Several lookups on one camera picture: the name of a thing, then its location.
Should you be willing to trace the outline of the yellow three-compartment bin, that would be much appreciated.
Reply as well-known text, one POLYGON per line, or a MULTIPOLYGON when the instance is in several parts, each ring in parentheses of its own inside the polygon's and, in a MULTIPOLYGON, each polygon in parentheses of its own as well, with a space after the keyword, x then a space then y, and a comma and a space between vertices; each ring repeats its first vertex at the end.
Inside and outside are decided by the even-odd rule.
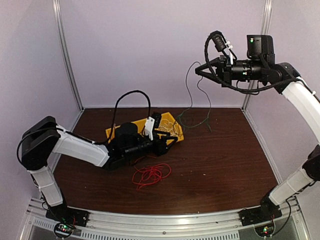
MULTIPOLYGON (((133 121, 135 125, 137 125, 138 132, 141 134, 143 132, 143 128, 145 126, 146 118, 133 121)), ((161 121, 159 127, 157 128, 159 131, 168 132, 171 136, 177 137, 177 142, 181 142, 184 140, 184 134, 182 127, 175 120, 170 112, 165 112, 161 114, 161 121)))

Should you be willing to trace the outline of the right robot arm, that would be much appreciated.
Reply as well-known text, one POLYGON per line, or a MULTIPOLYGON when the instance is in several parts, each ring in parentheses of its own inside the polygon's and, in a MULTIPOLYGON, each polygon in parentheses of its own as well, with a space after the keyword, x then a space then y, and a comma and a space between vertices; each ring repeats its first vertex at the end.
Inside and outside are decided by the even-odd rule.
MULTIPOLYGON (((245 95, 275 89, 299 112, 315 138, 320 138, 320 100, 289 63, 276 63, 274 42, 270 35, 247 35, 247 58, 240 60, 220 31, 209 34, 204 44, 205 64, 195 73, 222 87, 245 95)), ((256 210, 266 221, 280 204, 320 180, 320 147, 317 145, 306 162, 287 180, 278 184, 261 200, 256 210)))

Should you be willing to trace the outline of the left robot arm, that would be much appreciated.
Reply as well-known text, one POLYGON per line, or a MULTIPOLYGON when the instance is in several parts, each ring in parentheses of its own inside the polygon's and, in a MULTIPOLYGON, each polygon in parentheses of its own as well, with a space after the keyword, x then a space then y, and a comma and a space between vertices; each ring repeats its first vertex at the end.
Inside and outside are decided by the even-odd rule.
POLYGON ((110 130, 105 142, 96 142, 70 132, 47 116, 26 131, 16 148, 19 163, 29 172, 52 213, 61 222, 72 218, 63 193, 48 166, 52 153, 70 156, 105 170, 114 170, 148 153, 166 154, 179 141, 177 135, 159 130, 160 117, 150 116, 143 125, 125 122, 110 130))

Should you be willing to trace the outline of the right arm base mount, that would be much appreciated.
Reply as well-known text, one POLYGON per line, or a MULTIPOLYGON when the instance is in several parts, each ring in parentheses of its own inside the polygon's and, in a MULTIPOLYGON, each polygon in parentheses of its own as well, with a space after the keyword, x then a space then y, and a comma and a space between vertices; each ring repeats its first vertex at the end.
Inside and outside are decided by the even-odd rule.
POLYGON ((275 219, 282 217, 280 209, 269 212, 261 206, 244 208, 238 214, 243 227, 253 226, 255 233, 264 239, 271 237, 275 233, 275 219))

